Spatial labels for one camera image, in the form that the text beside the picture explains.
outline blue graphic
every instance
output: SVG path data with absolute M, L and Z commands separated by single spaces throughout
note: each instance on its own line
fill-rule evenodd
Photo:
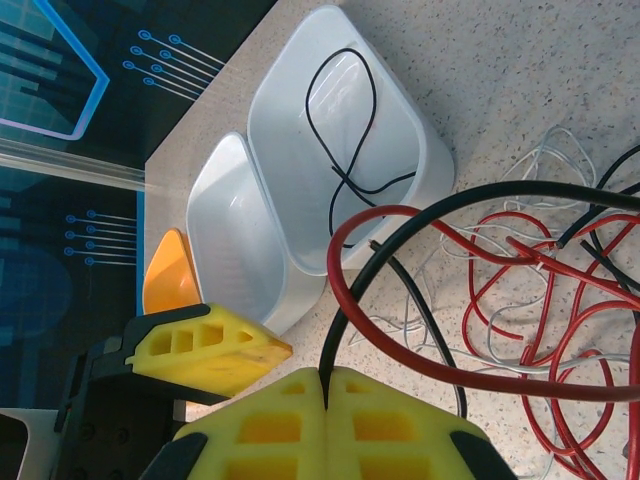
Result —
M 42 135 L 47 135 L 50 137 L 59 138 L 62 140 L 78 140 L 82 138 L 84 132 L 89 126 L 89 122 L 93 117 L 93 114 L 98 108 L 98 104 L 102 99 L 102 96 L 107 89 L 107 85 L 109 84 L 109 77 L 104 73 L 102 68 L 98 65 L 98 63 L 93 59 L 88 50 L 84 47 L 82 42 L 76 37 L 76 35 L 71 31 L 69 26 L 64 22 L 64 20 L 60 17 L 60 15 L 55 11 L 55 9 L 49 3 L 49 0 L 33 0 L 33 3 L 40 9 L 43 15 L 53 24 L 55 29 L 60 33 L 62 38 L 66 40 L 69 46 L 73 49 L 73 51 L 78 55 L 80 60 L 84 62 L 87 68 L 91 71 L 93 75 L 96 77 L 96 83 L 91 89 L 91 93 L 87 98 L 84 108 L 80 113 L 78 120 L 73 128 L 73 131 L 68 133 L 62 133 L 55 130 L 36 127 L 33 125 L 28 125 L 21 122 L 16 122 L 13 120 L 0 118 L 1 125 L 7 125 L 10 127 L 19 128 L 22 130 L 27 130 L 35 133 L 40 133 Z

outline yellow foam block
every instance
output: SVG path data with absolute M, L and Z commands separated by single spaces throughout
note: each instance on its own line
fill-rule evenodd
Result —
M 233 396 L 291 356 L 262 325 L 209 307 L 208 315 L 154 327 L 126 363 L 140 375 Z
M 450 434 L 480 428 L 348 368 L 329 388 L 327 478 L 473 480 Z
M 325 410 L 315 368 L 304 368 L 184 426 L 208 440 L 189 480 L 325 480 Z

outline yellow plastic part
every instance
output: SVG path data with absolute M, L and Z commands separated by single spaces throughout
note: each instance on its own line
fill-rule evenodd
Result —
M 348 368 L 331 375 L 327 479 L 473 480 L 449 435 L 472 423 Z
M 209 307 L 208 315 L 154 327 L 125 363 L 140 375 L 233 396 L 291 356 L 262 325 Z
M 325 411 L 318 371 L 297 370 L 186 425 L 208 440 L 189 480 L 473 480 L 450 433 L 472 423 L 336 368 Z
M 151 259 L 142 286 L 145 314 L 201 303 L 189 239 L 176 228 L 169 230 Z
M 325 410 L 303 368 L 180 429 L 209 438 L 189 480 L 324 480 Z

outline white speckled floor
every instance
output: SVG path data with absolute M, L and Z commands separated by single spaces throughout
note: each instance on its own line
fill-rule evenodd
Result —
M 253 92 L 295 26 L 319 4 L 314 0 L 280 0 L 147 162 L 147 181 L 153 185 L 147 194 L 147 261 L 168 228 L 184 229 L 187 196 L 200 168 L 225 133 L 246 131 Z M 636 1 L 346 0 L 341 6 L 454 152 L 456 190 L 498 180 L 514 159 L 555 123 L 571 129 L 592 155 L 600 174 L 638 141 L 640 5 Z M 637 179 L 635 165 L 637 162 L 625 167 L 619 178 Z M 563 175 L 560 170 L 552 172 L 558 178 Z M 449 220 L 470 224 L 482 211 L 484 207 L 467 210 Z M 562 225 L 568 218 L 563 215 L 551 220 Z M 399 259 L 415 271 L 436 238 L 432 232 L 423 232 L 402 250 Z M 634 245 L 637 238 L 632 236 L 615 258 L 637 276 L 640 268 L 634 263 Z M 562 255 L 566 260 L 575 257 L 577 266 L 588 261 L 579 248 L 568 248 Z M 466 265 L 438 256 L 428 273 L 436 290 L 434 307 L 441 328 L 452 346 L 462 347 L 459 332 L 468 299 Z M 504 305 L 505 299 L 522 301 L 538 294 L 541 284 L 529 283 L 527 275 L 511 275 L 501 282 L 495 296 L 487 301 L 487 309 Z M 567 281 L 560 288 L 570 292 L 575 284 Z M 567 295 L 560 292 L 557 296 L 551 328 L 545 336 L 548 344 L 553 344 L 554 338 L 557 341 L 566 324 Z M 362 304 L 371 314 L 401 316 L 404 298 L 403 287 L 385 271 Z M 319 303 L 284 336 L 294 346 L 295 356 L 255 388 L 301 366 L 316 365 L 335 311 L 336 302 L 327 289 Z M 594 345 L 606 352 L 628 352 L 633 328 L 630 315 L 608 313 L 604 317 L 579 332 L 571 344 L 573 352 Z M 533 331 L 531 325 L 521 328 L 524 333 Z M 484 330 L 473 329 L 472 338 L 481 344 Z M 521 351 L 516 342 L 501 342 L 496 342 L 501 354 L 518 355 Z M 425 354 L 435 355 L 432 351 Z M 367 342 L 351 347 L 345 344 L 339 363 L 454 409 L 449 386 L 400 367 Z M 464 360 L 460 366 L 479 368 L 476 362 Z M 626 367 L 613 369 L 617 382 L 626 382 Z M 597 383 L 600 375 L 594 365 L 580 367 L 573 378 Z M 603 406 L 567 403 L 563 405 L 569 424 L 582 438 L 595 425 Z M 548 427 L 544 402 L 534 404 L 542 424 Z M 518 474 L 542 472 L 546 456 L 526 423 L 518 397 L 473 391 L 469 411 L 470 420 L 486 430 Z M 194 418 L 202 411 L 191 409 L 188 413 Z M 626 406 L 617 406 L 607 431 L 588 450 L 610 479 L 624 476 L 625 460 L 620 452 L 627 436 L 626 415 Z M 550 478 L 573 477 L 554 466 Z

